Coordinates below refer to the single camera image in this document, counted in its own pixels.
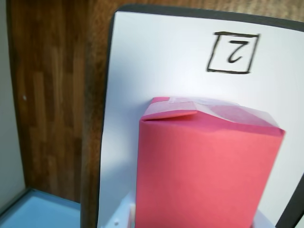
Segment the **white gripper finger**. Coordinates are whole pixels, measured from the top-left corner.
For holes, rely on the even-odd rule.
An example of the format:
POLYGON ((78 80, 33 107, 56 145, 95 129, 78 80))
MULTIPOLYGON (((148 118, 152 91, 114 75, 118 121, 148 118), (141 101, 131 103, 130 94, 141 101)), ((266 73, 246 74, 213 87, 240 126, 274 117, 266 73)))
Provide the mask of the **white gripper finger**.
POLYGON ((251 228, 275 228, 275 226, 259 209, 257 209, 251 228))
POLYGON ((125 196, 110 196, 103 198, 104 228, 133 228, 135 223, 135 191, 125 196))

